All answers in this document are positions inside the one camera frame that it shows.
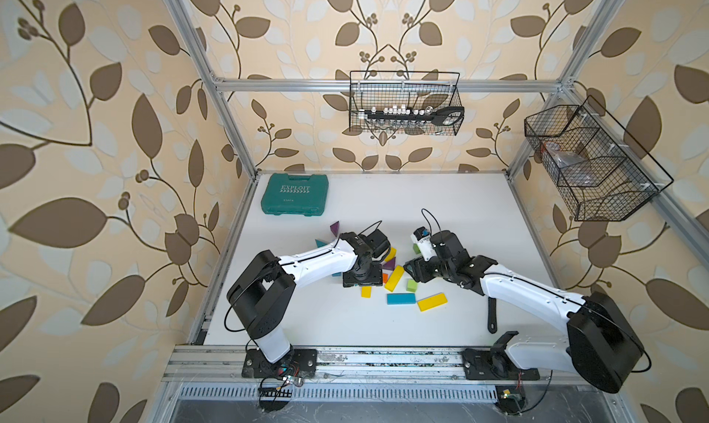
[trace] blue block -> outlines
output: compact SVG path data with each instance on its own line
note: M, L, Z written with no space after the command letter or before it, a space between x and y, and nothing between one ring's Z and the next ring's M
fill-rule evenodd
M407 294L386 294L387 305L414 305L416 304L416 295Z

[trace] ventilation grate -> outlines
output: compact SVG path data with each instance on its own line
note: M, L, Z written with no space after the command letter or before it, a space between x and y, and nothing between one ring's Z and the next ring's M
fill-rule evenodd
M190 383L182 387L182 400L256 400L255 384ZM301 402L497 402L492 385L341 385L306 383L288 386Z

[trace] wire basket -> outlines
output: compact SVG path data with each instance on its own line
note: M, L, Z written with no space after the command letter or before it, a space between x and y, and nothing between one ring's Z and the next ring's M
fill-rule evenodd
M465 109L457 72L350 72L350 132L456 135Z
M525 137L575 220L619 222L674 180L633 135L625 131L664 173L667 182L657 182L645 173L640 160L627 152L629 147L616 142L598 122L594 108L603 107L595 99L589 103L592 98L587 98L582 105L554 106L525 118Z

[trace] green toolbox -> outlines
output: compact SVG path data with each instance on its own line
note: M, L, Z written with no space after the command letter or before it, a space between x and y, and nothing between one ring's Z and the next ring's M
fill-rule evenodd
M266 214L323 215L328 199L328 176L291 176L287 173L271 175L261 209Z

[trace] floral wallpaper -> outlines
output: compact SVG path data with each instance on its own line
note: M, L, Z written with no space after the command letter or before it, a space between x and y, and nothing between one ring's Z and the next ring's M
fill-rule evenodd
M0 22L0 419L138 422L247 179L161 0Z
M676 179L668 191L709 226L709 0L627 0L576 85L612 111ZM646 205L621 223L575 222L544 167L516 179L562 288L604 290L640 336L652 368L624 385L648 423L709 419L709 271ZM636 366L643 369L644 358Z
M184 0L218 76L556 79L600 0Z
M458 135L349 128L347 99L319 93L228 93L257 168L269 171L500 171L523 141L538 93L463 93ZM225 158L230 158L230 148Z

